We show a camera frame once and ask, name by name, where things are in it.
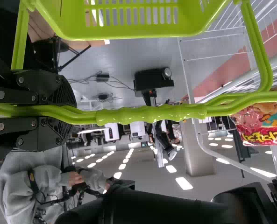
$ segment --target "colorful snack package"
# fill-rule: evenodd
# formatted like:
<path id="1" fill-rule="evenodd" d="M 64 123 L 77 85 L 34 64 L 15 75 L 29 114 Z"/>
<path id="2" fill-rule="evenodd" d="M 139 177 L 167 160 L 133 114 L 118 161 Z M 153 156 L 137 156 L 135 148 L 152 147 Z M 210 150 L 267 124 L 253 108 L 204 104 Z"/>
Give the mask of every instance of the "colorful snack package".
<path id="1" fill-rule="evenodd" d="M 277 145 L 277 103 L 258 103 L 230 116 L 245 146 Z"/>

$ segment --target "cable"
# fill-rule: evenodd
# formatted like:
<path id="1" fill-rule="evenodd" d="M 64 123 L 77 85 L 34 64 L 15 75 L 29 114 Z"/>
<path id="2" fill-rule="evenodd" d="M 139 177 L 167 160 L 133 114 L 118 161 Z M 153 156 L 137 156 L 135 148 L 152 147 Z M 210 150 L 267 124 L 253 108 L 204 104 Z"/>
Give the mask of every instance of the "cable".
<path id="1" fill-rule="evenodd" d="M 47 196 L 55 196 L 57 198 L 57 200 L 58 200 L 57 195 L 49 195 L 49 194 L 47 194 Z"/>
<path id="2" fill-rule="evenodd" d="M 111 87 L 118 88 L 118 89 L 129 89 L 129 88 L 127 88 L 127 87 L 113 86 L 113 85 L 108 84 L 108 83 L 106 83 L 106 84 L 109 85 L 109 86 L 111 86 Z"/>
<path id="3" fill-rule="evenodd" d="M 78 80 L 70 78 L 70 79 L 68 79 L 68 82 L 70 84 L 73 84 L 73 83 L 89 84 L 89 81 L 90 81 L 89 79 L 91 77 L 95 77 L 95 76 L 97 76 L 101 73 L 102 73 L 102 71 L 98 71 L 95 75 L 92 75 L 92 76 L 89 76 L 89 77 L 86 77 L 86 78 L 83 78 L 83 79 L 78 79 Z"/>
<path id="4" fill-rule="evenodd" d="M 133 89 L 131 89 L 129 86 L 127 86 L 126 84 L 122 83 L 122 82 L 121 82 L 119 79 L 117 79 L 116 77 L 111 76 L 111 78 L 114 78 L 115 80 L 119 81 L 119 83 L 121 83 L 122 85 L 128 87 L 128 89 L 133 90 Z"/>
<path id="5" fill-rule="evenodd" d="M 43 198 L 44 198 L 44 201 L 43 201 L 43 203 L 42 202 L 40 202 L 37 198 L 36 198 L 36 195 L 35 195 L 35 199 L 36 199 L 36 201 L 39 203 L 39 204 L 44 204 L 45 202 L 46 202 L 46 196 L 45 196 L 45 194 L 40 190 L 39 192 L 41 192 L 42 193 L 42 195 L 43 195 Z"/>

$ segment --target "black metal frame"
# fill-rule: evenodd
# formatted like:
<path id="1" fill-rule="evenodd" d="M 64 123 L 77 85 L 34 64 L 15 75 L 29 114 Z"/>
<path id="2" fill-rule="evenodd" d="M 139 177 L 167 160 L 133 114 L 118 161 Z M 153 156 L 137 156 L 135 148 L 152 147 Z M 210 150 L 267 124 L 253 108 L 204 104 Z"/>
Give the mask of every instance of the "black metal frame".
<path id="1" fill-rule="evenodd" d="M 68 44 L 64 43 L 61 41 L 61 38 L 58 36 L 53 36 L 49 39 L 46 40 L 41 40 L 41 41 L 52 41 L 52 49 L 53 49 L 53 68 L 49 68 L 53 72 L 61 72 L 65 67 L 67 67 L 70 63 L 75 61 L 79 56 L 81 56 L 83 53 L 85 53 L 89 48 L 91 48 L 91 45 L 88 45 L 85 49 L 82 51 L 78 52 L 74 48 L 70 47 Z M 64 65 L 59 66 L 59 54 L 61 52 L 61 46 L 65 46 L 66 51 L 69 50 L 72 53 L 75 54 L 73 58 L 71 58 L 69 61 L 67 61 Z"/>
<path id="2" fill-rule="evenodd" d="M 65 77 L 44 70 L 11 71 L 0 59 L 0 103 L 22 105 L 70 105 L 76 107 Z M 13 149 L 32 152 L 60 146 L 72 125 L 52 117 L 0 119 L 0 161 Z"/>

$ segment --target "white wire rack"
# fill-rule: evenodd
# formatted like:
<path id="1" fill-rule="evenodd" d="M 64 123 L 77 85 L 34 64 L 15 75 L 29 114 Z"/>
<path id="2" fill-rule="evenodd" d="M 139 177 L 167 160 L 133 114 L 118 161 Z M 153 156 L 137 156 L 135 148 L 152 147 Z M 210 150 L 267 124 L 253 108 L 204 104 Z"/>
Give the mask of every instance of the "white wire rack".
<path id="1" fill-rule="evenodd" d="M 267 43 L 277 35 L 277 0 L 252 0 L 251 5 L 255 12 L 263 42 Z M 223 93 L 252 92 L 260 85 L 260 75 L 256 69 L 255 59 L 239 5 L 230 3 L 226 7 L 224 13 L 220 15 L 219 19 L 212 23 L 206 32 L 193 38 L 178 39 L 178 46 L 182 57 L 182 65 L 191 103 L 195 103 L 192 91 L 193 80 L 189 80 L 187 74 L 194 77 L 200 72 L 210 75 L 235 55 L 247 57 L 251 71 L 210 93 L 198 103 L 204 103 Z M 271 59 L 270 63 L 274 72 L 273 85 L 277 85 L 277 55 Z M 269 182 L 271 181 L 271 178 L 259 174 L 249 167 L 211 150 L 210 147 L 203 142 L 203 138 L 207 138 L 209 133 L 201 131 L 199 120 L 193 119 L 193 122 L 197 141 L 200 148 L 205 153 L 216 158 L 224 159 L 239 169 Z M 221 122 L 221 126 L 223 126 L 221 130 L 214 130 L 214 128 L 210 126 L 209 132 L 214 131 L 217 133 L 235 129 L 233 127 L 225 129 L 223 122 Z M 273 152 L 272 158 L 277 173 L 277 147 L 270 148 Z"/>

